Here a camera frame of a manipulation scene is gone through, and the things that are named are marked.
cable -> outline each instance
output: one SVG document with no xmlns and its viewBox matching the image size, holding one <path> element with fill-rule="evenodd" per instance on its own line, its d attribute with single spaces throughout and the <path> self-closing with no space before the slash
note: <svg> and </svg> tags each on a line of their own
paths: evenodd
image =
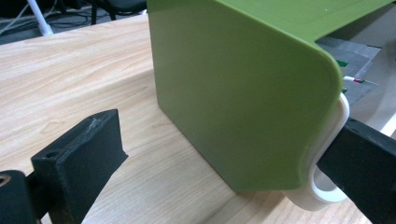
<svg viewBox="0 0 396 224">
<path fill-rule="evenodd" d="M 54 0 L 54 5 L 53 5 L 52 9 L 48 13 L 46 13 L 44 16 L 46 18 L 47 24 L 49 24 L 50 26 L 59 28 L 59 29 L 68 29 L 68 28 L 79 27 L 79 26 L 91 24 L 92 15 L 91 15 L 91 12 L 88 11 L 88 8 L 86 8 L 82 11 L 71 11 L 71 12 L 68 11 L 66 13 L 56 12 L 56 13 L 52 14 L 52 11 L 54 9 L 54 6 L 56 6 L 56 3 L 57 3 L 57 0 Z M 106 17 L 107 15 L 108 15 L 108 13 L 106 13 L 106 12 L 103 15 L 98 15 L 97 20 L 100 20 L 100 19 Z M 58 20 L 62 20 L 64 18 L 68 18 L 71 16 L 81 17 L 82 20 L 74 21 L 74 22 L 58 21 Z M 35 29 L 36 27 L 37 27 L 37 20 L 35 19 L 35 17 L 33 17 L 29 21 L 22 21 L 21 23 L 16 24 L 12 27 L 8 27 L 5 32 L 7 32 L 8 35 L 11 35 L 11 34 L 15 34 L 18 32 Z"/>
<path fill-rule="evenodd" d="M 58 0 L 54 0 L 53 5 L 52 5 L 52 8 L 49 10 L 48 13 L 46 13 L 45 15 L 43 15 L 44 18 L 47 18 L 47 17 L 52 13 L 52 11 L 53 11 L 53 9 L 55 9 L 57 3 L 58 3 Z M 12 21 L 9 25 L 7 25 L 3 30 L 0 31 L 0 35 L 2 35 L 3 32 L 5 32 L 5 31 L 11 30 L 11 29 L 16 29 L 16 28 L 21 28 L 23 25 L 26 25 L 26 24 L 29 24 L 29 23 L 32 23 L 32 24 L 34 24 L 34 25 L 37 25 L 36 18 L 33 16 L 32 19 L 31 19 L 30 21 L 26 21 L 26 22 L 24 22 L 24 23 L 20 23 L 20 24 L 17 24 L 17 25 L 15 25 L 15 26 L 12 26 L 12 25 L 21 17 L 21 15 L 24 13 L 24 11 L 25 11 L 28 7 L 29 7 L 29 4 L 26 4 L 26 6 L 23 8 L 23 10 L 20 12 L 20 14 L 17 16 L 17 18 L 15 18 L 14 21 Z"/>
<path fill-rule="evenodd" d="M 26 9 L 29 7 L 29 4 L 26 4 L 26 6 L 22 9 L 22 11 L 20 12 L 20 14 L 18 14 L 17 18 L 15 18 L 14 21 L 10 22 L 5 28 L 3 28 L 0 31 L 0 35 L 3 34 L 3 32 L 7 31 L 8 29 L 12 29 L 12 25 L 22 16 L 22 14 L 26 11 Z"/>
</svg>

dark floor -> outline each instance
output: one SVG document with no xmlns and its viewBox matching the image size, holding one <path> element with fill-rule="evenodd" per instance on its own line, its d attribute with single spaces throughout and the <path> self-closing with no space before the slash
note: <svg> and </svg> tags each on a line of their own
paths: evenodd
<svg viewBox="0 0 396 224">
<path fill-rule="evenodd" d="M 111 21 L 108 14 L 101 8 L 98 9 L 97 15 L 98 24 Z M 58 10 L 54 9 L 46 17 L 47 23 L 55 34 L 89 26 L 91 25 L 91 19 L 91 6 L 85 6 L 78 10 L 69 8 L 65 14 L 62 14 Z M 0 18 L 0 30 L 3 30 L 3 28 L 12 22 L 12 20 L 13 19 Z M 41 36 L 41 33 L 38 29 L 38 22 L 34 16 L 23 16 L 12 26 L 15 28 L 9 29 L 0 34 L 0 45 Z"/>
</svg>

chair leg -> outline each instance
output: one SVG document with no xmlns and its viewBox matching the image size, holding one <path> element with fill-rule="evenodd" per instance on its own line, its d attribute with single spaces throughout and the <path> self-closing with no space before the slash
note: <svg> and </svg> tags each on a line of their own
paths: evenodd
<svg viewBox="0 0 396 224">
<path fill-rule="evenodd" d="M 98 9 L 98 5 L 96 3 L 96 0 L 92 0 L 91 25 L 96 24 L 97 9 Z"/>
<path fill-rule="evenodd" d="M 116 20 L 116 14 L 114 14 L 112 12 L 110 12 L 109 14 L 110 14 L 110 19 L 111 20 L 113 20 L 113 21 Z"/>
</svg>

white handle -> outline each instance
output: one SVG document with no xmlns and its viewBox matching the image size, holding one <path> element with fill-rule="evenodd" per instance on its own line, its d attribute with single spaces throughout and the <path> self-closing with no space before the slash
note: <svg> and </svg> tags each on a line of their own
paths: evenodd
<svg viewBox="0 0 396 224">
<path fill-rule="evenodd" d="M 347 198 L 345 193 L 319 170 L 317 162 L 344 127 L 348 117 L 349 104 L 345 95 L 341 93 L 329 121 L 309 151 L 306 162 L 306 167 L 308 167 L 306 183 L 300 189 L 283 191 L 299 207 L 309 211 L 318 211 L 330 203 L 339 203 Z"/>
</svg>

wooden table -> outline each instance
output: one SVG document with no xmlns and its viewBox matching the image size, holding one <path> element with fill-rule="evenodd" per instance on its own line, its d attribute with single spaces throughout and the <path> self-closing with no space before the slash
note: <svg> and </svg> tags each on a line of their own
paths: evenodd
<svg viewBox="0 0 396 224">
<path fill-rule="evenodd" d="M 129 158 L 85 223 L 370 223 L 349 200 L 314 213 L 279 191 L 232 192 L 157 106 L 147 16 L 0 49 L 0 170 L 29 174 L 79 121 L 120 111 Z"/>
</svg>

